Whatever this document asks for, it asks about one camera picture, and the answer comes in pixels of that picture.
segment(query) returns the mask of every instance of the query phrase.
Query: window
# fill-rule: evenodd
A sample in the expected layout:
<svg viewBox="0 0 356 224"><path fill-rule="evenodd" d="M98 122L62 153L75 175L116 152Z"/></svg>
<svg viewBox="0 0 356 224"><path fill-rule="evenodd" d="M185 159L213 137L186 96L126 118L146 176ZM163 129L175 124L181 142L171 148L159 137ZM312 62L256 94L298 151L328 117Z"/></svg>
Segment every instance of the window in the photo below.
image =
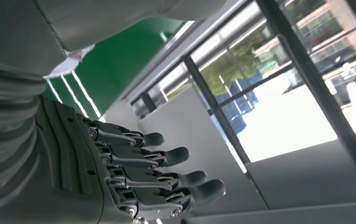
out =
<svg viewBox="0 0 356 224"><path fill-rule="evenodd" d="M314 58L321 61L347 48L344 44L318 51ZM251 161L337 138L264 17L201 66L200 73Z"/></svg>
<svg viewBox="0 0 356 224"><path fill-rule="evenodd" d="M313 18L306 18L311 21L297 35L312 47L311 59L356 133L356 17L344 0L327 1L323 7L327 11L310 14Z"/></svg>
<svg viewBox="0 0 356 224"><path fill-rule="evenodd" d="M299 29L308 46L315 47L328 38L340 33L342 28L331 12L315 18L307 25Z"/></svg>
<svg viewBox="0 0 356 224"><path fill-rule="evenodd" d="M188 72L186 66L181 63L177 65L170 73L168 73L156 86L149 90L148 94L153 100L156 107L168 102L172 97L176 96L178 92L182 91L188 80Z"/></svg>
<svg viewBox="0 0 356 224"><path fill-rule="evenodd" d="M278 0L280 4L285 3L285 14L293 21L298 22L304 19L317 8L325 4L325 0Z"/></svg>
<svg viewBox="0 0 356 224"><path fill-rule="evenodd" d="M223 107L252 162L337 139L305 85L285 93L287 76L255 88L257 105L246 114L240 115L234 102Z"/></svg>

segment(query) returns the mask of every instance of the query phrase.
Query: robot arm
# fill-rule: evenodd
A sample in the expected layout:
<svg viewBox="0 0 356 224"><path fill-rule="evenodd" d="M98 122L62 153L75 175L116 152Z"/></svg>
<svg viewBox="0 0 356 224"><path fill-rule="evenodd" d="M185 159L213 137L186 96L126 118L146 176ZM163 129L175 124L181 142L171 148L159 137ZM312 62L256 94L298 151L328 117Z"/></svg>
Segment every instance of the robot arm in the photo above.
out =
<svg viewBox="0 0 356 224"><path fill-rule="evenodd" d="M206 182L204 174L156 170L187 159L184 149L151 152L160 141L150 135L89 126L73 108L38 96L46 88L42 77L66 58L65 50L152 16L203 19L223 3L0 0L0 224L146 221L223 195L223 183Z"/></svg>

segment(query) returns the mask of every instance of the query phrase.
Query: green wall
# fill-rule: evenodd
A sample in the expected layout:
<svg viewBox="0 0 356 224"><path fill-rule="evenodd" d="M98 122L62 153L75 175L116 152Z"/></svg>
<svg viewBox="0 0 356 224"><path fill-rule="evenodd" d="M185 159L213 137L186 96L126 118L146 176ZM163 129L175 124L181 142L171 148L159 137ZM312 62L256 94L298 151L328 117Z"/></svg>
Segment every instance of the green wall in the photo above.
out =
<svg viewBox="0 0 356 224"><path fill-rule="evenodd" d="M164 45L160 32L171 36L181 24L181 21L151 18L95 45L76 69L76 74L101 114ZM95 112L72 75L66 79L89 117L96 119ZM51 82L62 102L79 112L62 79L55 78ZM49 87L44 95L55 98Z"/></svg>

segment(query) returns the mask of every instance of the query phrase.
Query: gray plastic panel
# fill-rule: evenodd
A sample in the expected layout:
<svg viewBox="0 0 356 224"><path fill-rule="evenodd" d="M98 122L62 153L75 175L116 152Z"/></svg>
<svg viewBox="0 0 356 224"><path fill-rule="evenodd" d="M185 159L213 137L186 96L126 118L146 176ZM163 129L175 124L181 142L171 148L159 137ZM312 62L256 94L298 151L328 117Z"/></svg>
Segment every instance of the gray plastic panel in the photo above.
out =
<svg viewBox="0 0 356 224"><path fill-rule="evenodd" d="M63 49L33 0L0 0L0 69L49 74Z"/></svg>
<svg viewBox="0 0 356 224"><path fill-rule="evenodd" d="M356 165L338 140L246 167L271 209L356 202Z"/></svg>
<svg viewBox="0 0 356 224"><path fill-rule="evenodd" d="M69 51L105 40L150 17L200 20L226 0L37 0Z"/></svg>
<svg viewBox="0 0 356 224"><path fill-rule="evenodd" d="M230 215L189 217L185 224L356 224L356 203Z"/></svg>

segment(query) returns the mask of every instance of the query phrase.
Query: white cloth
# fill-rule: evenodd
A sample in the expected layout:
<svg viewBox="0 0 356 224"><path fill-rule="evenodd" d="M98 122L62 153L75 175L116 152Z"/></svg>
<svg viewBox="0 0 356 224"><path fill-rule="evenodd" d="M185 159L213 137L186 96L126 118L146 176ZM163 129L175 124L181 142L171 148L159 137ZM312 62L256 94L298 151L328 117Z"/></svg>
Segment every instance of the white cloth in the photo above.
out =
<svg viewBox="0 0 356 224"><path fill-rule="evenodd" d="M44 76L44 78L51 79L70 74L78 67L84 56L86 56L91 50L94 49L94 46L95 44L75 52L65 51L67 55L66 60L61 62L57 67L53 69L53 71L49 75Z"/></svg>

